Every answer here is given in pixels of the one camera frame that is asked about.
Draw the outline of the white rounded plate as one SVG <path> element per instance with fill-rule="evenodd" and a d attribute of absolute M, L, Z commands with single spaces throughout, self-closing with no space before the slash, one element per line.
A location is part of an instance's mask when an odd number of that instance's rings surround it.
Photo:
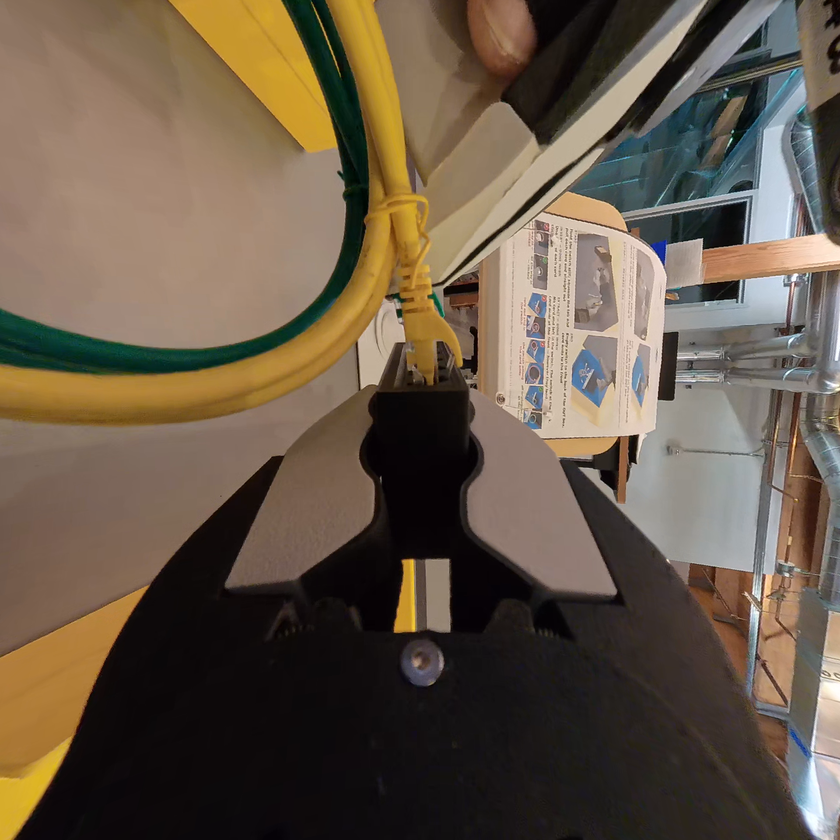
<path fill-rule="evenodd" d="M 404 327 L 395 302 L 384 300 L 356 343 L 360 389 L 378 385 L 395 344 L 404 341 Z"/>

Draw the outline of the galvanised metal duct box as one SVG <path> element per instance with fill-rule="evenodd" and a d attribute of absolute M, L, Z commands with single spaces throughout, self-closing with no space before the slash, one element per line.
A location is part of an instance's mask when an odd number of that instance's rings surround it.
<path fill-rule="evenodd" d="M 791 792 L 816 838 L 839 838 L 839 612 L 817 590 L 799 600 L 789 706 Z"/>

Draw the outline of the yellow plastic bin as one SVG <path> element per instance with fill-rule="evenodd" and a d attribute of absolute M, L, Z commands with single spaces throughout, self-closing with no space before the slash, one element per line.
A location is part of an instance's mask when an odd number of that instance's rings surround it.
<path fill-rule="evenodd" d="M 1 657 L 1 772 L 22 778 L 70 739 L 146 587 Z"/>
<path fill-rule="evenodd" d="M 309 153 L 337 141 L 308 54 L 280 1 L 172 1 L 272 116 Z"/>

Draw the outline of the black flat panel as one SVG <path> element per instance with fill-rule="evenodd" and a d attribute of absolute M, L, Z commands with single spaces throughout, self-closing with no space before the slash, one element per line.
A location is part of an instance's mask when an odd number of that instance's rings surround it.
<path fill-rule="evenodd" d="M 678 332 L 664 333 L 658 379 L 658 400 L 660 402 L 672 402 L 676 397 L 678 345 Z"/>

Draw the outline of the yellow twist tie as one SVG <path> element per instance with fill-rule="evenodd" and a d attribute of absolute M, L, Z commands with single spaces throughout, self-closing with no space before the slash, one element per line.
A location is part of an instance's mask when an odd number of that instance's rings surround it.
<path fill-rule="evenodd" d="M 429 201 L 426 196 L 417 193 L 403 192 L 389 196 L 376 204 L 364 217 L 364 225 L 369 226 L 375 219 L 397 216 L 402 219 L 412 219 L 416 226 L 416 238 L 424 247 L 430 242 L 427 234 L 427 219 Z"/>

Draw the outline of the light wooden board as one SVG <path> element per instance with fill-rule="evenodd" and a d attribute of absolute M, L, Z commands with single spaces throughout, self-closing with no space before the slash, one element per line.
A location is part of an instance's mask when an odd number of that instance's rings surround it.
<path fill-rule="evenodd" d="M 554 201 L 547 212 L 579 222 L 628 231 L 623 216 L 613 205 L 571 192 Z M 633 436 L 561 438 L 546 441 L 559 458 L 580 461 L 584 466 L 601 471 L 612 471 L 615 477 L 610 487 L 619 505 L 623 505 L 627 500 L 627 482 L 633 463 L 631 455 L 636 452 L 636 443 L 637 440 Z"/>

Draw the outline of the wooden beam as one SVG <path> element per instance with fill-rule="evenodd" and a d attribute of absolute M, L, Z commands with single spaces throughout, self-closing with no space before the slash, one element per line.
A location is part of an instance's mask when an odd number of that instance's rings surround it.
<path fill-rule="evenodd" d="M 839 245 L 824 234 L 702 251 L 702 282 L 715 284 L 839 269 Z"/>

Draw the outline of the printed instruction sheet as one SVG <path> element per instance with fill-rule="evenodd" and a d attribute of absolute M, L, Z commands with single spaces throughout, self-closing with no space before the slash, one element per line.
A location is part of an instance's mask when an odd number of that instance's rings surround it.
<path fill-rule="evenodd" d="M 665 267 L 597 206 L 541 213 L 479 267 L 479 392 L 548 440 L 656 426 Z"/>

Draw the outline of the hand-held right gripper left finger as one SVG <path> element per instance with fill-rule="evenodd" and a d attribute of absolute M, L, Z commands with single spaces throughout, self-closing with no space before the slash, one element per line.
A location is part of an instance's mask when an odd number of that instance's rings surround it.
<path fill-rule="evenodd" d="M 225 590 L 283 595 L 302 608 L 339 599 L 359 611 L 394 611 L 398 560 L 380 480 L 364 445 L 375 387 L 318 420 L 283 456 Z"/>

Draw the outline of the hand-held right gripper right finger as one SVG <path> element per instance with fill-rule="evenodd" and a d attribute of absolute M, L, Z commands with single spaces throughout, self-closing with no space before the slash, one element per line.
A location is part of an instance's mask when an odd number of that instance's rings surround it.
<path fill-rule="evenodd" d="M 459 622 L 522 602 L 552 624 L 561 602 L 608 604 L 618 588 L 556 454 L 482 394 L 468 396 L 459 476 Z"/>

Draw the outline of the black ethernet port box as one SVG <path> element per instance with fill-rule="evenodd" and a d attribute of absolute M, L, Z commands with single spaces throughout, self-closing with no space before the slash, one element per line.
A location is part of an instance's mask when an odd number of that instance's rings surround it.
<path fill-rule="evenodd" d="M 476 464 L 470 394 L 446 344 L 436 351 L 431 384 L 409 364 L 408 343 L 394 344 L 369 406 L 369 453 L 400 559 L 456 556 L 464 537 L 462 489 Z"/>

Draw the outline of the person's left hand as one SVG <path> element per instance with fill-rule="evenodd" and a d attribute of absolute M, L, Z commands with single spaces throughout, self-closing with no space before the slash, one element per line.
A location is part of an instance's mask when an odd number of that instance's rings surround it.
<path fill-rule="evenodd" d="M 538 47 L 537 30 L 525 1 L 468 1 L 469 36 L 482 65 L 494 77 L 520 75 Z"/>

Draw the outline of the silver metal pipe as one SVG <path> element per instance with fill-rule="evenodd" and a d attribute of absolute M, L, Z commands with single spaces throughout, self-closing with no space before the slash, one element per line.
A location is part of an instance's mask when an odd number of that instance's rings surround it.
<path fill-rule="evenodd" d="M 838 378 L 813 368 L 678 370 L 677 384 L 743 385 L 781 392 L 828 396 L 839 391 Z"/>
<path fill-rule="evenodd" d="M 730 343 L 700 348 L 693 346 L 677 351 L 680 362 L 741 361 L 775 358 L 815 358 L 821 351 L 817 338 L 807 332 L 778 335 L 768 339 Z"/>

